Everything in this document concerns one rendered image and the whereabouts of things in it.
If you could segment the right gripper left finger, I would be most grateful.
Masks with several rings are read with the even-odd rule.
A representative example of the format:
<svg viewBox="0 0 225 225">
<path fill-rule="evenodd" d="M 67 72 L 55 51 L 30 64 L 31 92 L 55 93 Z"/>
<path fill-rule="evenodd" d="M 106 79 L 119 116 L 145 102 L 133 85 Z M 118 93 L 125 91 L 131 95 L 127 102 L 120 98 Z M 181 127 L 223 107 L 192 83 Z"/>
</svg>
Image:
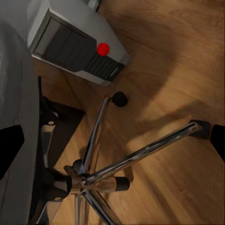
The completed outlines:
<svg viewBox="0 0 225 225">
<path fill-rule="evenodd" d="M 0 130 L 0 181 L 24 143 L 20 125 Z"/>
</svg>

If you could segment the swivel chair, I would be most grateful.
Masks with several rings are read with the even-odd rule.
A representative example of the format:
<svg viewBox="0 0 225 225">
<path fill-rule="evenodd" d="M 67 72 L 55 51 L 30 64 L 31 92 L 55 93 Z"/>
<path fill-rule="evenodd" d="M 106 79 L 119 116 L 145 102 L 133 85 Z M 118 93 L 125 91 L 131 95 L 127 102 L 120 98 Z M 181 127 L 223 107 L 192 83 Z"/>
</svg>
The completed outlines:
<svg viewBox="0 0 225 225">
<path fill-rule="evenodd" d="M 47 153 L 59 121 L 57 107 L 41 92 L 41 76 L 19 32 L 0 22 L 0 130 L 20 125 L 24 143 L 0 181 L 0 225 L 51 225 L 58 207 L 75 195 L 75 225 L 88 225 L 93 207 L 105 225 L 123 225 L 101 193 L 128 191 L 128 177 L 114 177 L 185 136 L 208 140 L 211 123 L 190 120 L 182 128 L 95 172 L 108 102 L 128 100 L 122 91 L 104 96 L 83 159 L 65 165 L 63 174 L 48 168 Z"/>
</svg>

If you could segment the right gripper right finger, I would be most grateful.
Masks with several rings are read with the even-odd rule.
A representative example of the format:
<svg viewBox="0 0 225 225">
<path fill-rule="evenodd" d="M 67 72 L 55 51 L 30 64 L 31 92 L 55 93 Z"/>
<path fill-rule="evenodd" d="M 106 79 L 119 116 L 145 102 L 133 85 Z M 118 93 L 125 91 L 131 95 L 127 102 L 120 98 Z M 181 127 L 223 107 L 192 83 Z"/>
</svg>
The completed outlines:
<svg viewBox="0 0 225 225">
<path fill-rule="evenodd" d="M 214 125 L 210 133 L 210 142 L 225 162 L 225 127 Z"/>
</svg>

